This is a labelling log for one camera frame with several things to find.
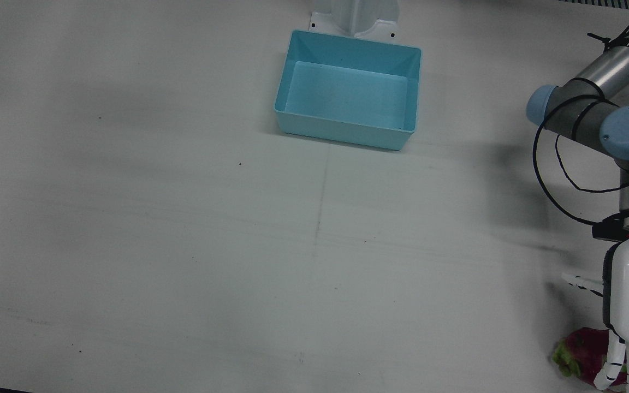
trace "white table surface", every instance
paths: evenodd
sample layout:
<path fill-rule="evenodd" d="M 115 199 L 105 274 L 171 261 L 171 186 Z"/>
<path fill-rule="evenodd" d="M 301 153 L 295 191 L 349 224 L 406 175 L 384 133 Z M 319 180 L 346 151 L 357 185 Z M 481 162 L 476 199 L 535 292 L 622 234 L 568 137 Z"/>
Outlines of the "white table surface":
<path fill-rule="evenodd" d="M 524 107 L 629 11 L 400 0 L 424 50 L 400 152 L 282 134 L 305 0 L 0 2 L 0 386 L 36 392 L 589 391 L 549 355 L 602 326 L 610 244 L 532 174 Z M 616 97 L 629 104 L 629 90 Z M 601 219 L 617 196 L 540 162 Z M 567 167 L 608 187 L 609 159 Z"/>

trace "blue plastic bin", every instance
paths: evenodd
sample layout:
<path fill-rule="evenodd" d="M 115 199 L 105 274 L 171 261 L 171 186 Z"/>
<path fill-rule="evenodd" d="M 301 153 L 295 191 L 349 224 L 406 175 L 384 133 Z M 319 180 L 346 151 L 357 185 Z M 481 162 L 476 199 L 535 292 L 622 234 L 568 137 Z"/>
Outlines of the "blue plastic bin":
<path fill-rule="evenodd" d="M 402 149 L 417 127 L 417 47 L 295 30 L 274 109 L 283 132 Z"/>

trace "dragon fruit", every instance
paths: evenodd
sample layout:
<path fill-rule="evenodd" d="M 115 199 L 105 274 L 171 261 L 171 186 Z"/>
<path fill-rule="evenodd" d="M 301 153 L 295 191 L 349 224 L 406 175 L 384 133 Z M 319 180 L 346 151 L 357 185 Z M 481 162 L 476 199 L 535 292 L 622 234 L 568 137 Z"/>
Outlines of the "dragon fruit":
<path fill-rule="evenodd" d="M 560 368 L 562 375 L 576 376 L 580 380 L 594 385 L 596 374 L 606 360 L 608 351 L 608 330 L 583 327 L 557 343 L 552 353 L 552 361 Z M 626 366 L 611 385 L 611 391 L 622 391 L 627 378 Z"/>

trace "black cable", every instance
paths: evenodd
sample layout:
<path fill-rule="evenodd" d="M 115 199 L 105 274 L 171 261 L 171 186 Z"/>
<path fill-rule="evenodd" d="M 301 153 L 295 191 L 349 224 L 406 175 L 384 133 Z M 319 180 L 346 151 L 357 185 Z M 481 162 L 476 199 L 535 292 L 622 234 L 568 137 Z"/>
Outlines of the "black cable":
<path fill-rule="evenodd" d="M 569 174 L 567 173 L 567 169 L 565 169 L 564 163 L 562 163 L 562 156 L 560 155 L 560 150 L 557 147 L 557 142 L 559 140 L 560 140 L 560 135 L 557 135 L 557 138 L 555 139 L 555 154 L 557 155 L 557 161 L 560 163 L 560 168 L 562 169 L 562 173 L 565 174 L 565 177 L 572 184 L 572 186 L 574 186 L 574 188 L 583 192 L 591 192 L 592 194 L 604 194 L 606 192 L 620 191 L 621 189 L 624 189 L 625 187 L 629 186 L 629 183 L 624 183 L 619 187 L 608 188 L 608 189 L 588 189 L 588 188 L 581 188 L 577 186 L 576 182 L 574 182 L 572 178 L 569 176 Z"/>
<path fill-rule="evenodd" d="M 592 80 L 586 79 L 586 78 L 582 78 L 581 76 L 575 76 L 572 79 L 570 79 L 569 81 L 571 82 L 572 80 L 579 80 L 579 82 L 584 82 L 587 85 L 593 87 L 594 90 L 596 90 L 596 92 L 598 93 L 599 97 L 606 97 L 605 94 L 603 93 L 603 90 L 601 90 L 601 86 L 597 85 Z"/>
<path fill-rule="evenodd" d="M 598 95 L 600 97 L 603 97 L 602 92 L 600 92 Z M 576 141 L 577 131 L 579 131 L 579 125 L 581 124 L 581 121 L 584 119 L 584 117 L 586 117 L 586 114 L 589 113 L 589 110 L 600 103 L 600 100 L 594 100 L 594 102 L 591 102 L 591 104 L 587 105 L 584 109 L 581 110 L 581 114 L 579 114 L 579 116 L 577 116 L 577 119 L 574 120 L 574 124 L 572 125 L 572 134 L 569 136 L 569 139 L 571 139 L 572 141 Z"/>
<path fill-rule="evenodd" d="M 547 122 L 549 122 L 549 120 L 557 113 L 558 110 L 564 108 L 566 105 L 569 105 L 572 102 L 576 102 L 577 100 L 582 100 L 582 99 L 595 99 L 595 100 L 600 100 L 601 102 L 605 102 L 607 104 L 615 105 L 612 102 L 609 102 L 609 100 L 606 100 L 605 98 L 603 98 L 601 96 L 597 96 L 597 95 L 593 95 L 593 94 L 582 94 L 582 95 L 575 96 L 575 97 L 572 97 L 570 99 L 564 100 L 564 102 L 561 102 L 559 105 L 554 107 L 554 109 L 552 109 L 545 116 L 545 119 L 542 121 L 542 123 L 540 123 L 540 125 L 537 128 L 537 130 L 535 131 L 535 139 L 533 140 L 533 147 L 532 147 L 532 163 L 533 163 L 533 170 L 535 172 L 535 177 L 537 179 L 537 182 L 538 182 L 538 184 L 540 184 L 540 188 L 545 193 L 545 196 L 547 196 L 547 199 L 549 199 L 551 201 L 551 203 L 559 211 L 561 211 L 562 214 L 564 214 L 565 216 L 573 219 L 574 221 L 581 222 L 581 224 L 594 226 L 594 225 L 597 224 L 596 221 L 590 221 L 589 219 L 584 219 L 584 218 L 581 218 L 581 217 L 577 217 L 574 214 L 571 214 L 571 212 L 568 212 L 566 209 L 564 209 L 559 204 L 559 202 L 557 202 L 557 200 L 554 198 L 554 196 L 552 196 L 552 194 L 550 193 L 549 189 L 547 189 L 547 186 L 545 186 L 545 182 L 543 181 L 542 176 L 540 175 L 540 169 L 539 169 L 539 167 L 537 165 L 537 145 L 538 145 L 538 142 L 540 140 L 540 134 L 541 134 L 542 130 L 545 128 L 545 124 L 547 124 Z"/>
<path fill-rule="evenodd" d="M 586 35 L 592 38 L 596 38 L 597 40 L 603 42 L 603 47 L 604 47 L 603 51 L 605 52 L 611 49 L 612 47 L 625 46 L 627 45 L 627 43 L 629 43 L 626 40 L 626 38 L 629 37 L 629 24 L 624 30 L 622 30 L 620 34 L 618 34 L 618 37 L 613 38 L 613 39 L 610 39 L 607 37 L 600 37 L 599 35 L 596 35 L 594 33 L 587 33 Z"/>

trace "white bracket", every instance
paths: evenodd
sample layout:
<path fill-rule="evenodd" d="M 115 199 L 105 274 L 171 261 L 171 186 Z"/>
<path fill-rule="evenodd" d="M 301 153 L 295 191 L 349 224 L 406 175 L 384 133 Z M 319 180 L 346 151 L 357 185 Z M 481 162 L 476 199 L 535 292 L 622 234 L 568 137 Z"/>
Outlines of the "white bracket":
<path fill-rule="evenodd" d="M 397 0 L 315 0 L 311 32 L 395 42 Z"/>

